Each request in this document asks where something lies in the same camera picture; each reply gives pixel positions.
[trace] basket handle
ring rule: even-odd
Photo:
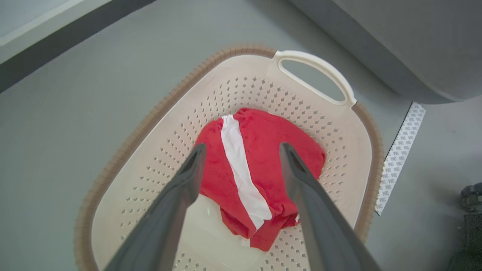
[[[297,83],[316,93],[323,99],[331,102],[332,104],[351,108],[357,102],[355,96],[353,95],[353,90],[351,89],[350,84],[345,79],[345,77],[343,77],[343,75],[335,67],[333,67],[331,64],[324,61],[323,59],[312,54],[307,54],[300,51],[277,51],[273,57],[273,60],[276,62],[276,65],[281,72],[286,74],[291,79],[295,80]],[[328,76],[328,78],[330,78],[338,86],[338,88],[343,93],[343,96],[345,96],[345,100],[334,100],[333,98],[327,96],[321,91],[315,89],[305,81],[299,79],[296,75],[292,74],[290,71],[283,67],[281,63],[283,60],[293,60],[319,70],[324,75]]]

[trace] dark object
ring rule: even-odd
[[[460,205],[467,212],[482,211],[482,183],[466,186],[460,196]]]
[[[0,64],[0,93],[36,69],[154,0],[112,0]]]
[[[464,216],[465,249],[482,262],[482,214]]]
[[[171,271],[186,209],[196,200],[206,147],[198,145],[111,260],[106,271]],[[303,224],[312,270],[379,271],[328,194],[288,143],[280,145],[283,177]]]
[[[464,216],[465,249],[450,259],[448,271],[482,271],[482,214]]]
[[[482,94],[481,1],[290,2],[413,101],[449,103]]]
[[[170,271],[187,208],[201,188],[206,146],[197,145],[139,221],[105,271]]]

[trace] gray couch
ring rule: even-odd
[[[289,1],[407,98],[438,104],[482,94],[482,1]]]

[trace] red cloth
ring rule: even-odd
[[[281,172],[280,143],[290,143],[315,178],[321,174],[325,153],[305,132],[284,118],[249,108],[240,109],[233,117],[239,122],[252,183],[266,200],[272,219],[256,229],[241,202],[223,146],[222,118],[207,124],[196,141],[207,146],[201,194],[219,204],[223,222],[233,234],[251,239],[251,247],[268,251],[280,229],[297,224],[298,210],[286,193]]]

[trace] white stripe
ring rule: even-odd
[[[241,203],[248,212],[256,230],[258,230],[265,220],[272,218],[271,211],[265,198],[259,193],[258,188],[254,186],[251,180],[239,122],[233,118],[233,115],[223,116],[223,121],[221,140],[223,141],[224,152],[233,171],[234,182],[238,187]]]

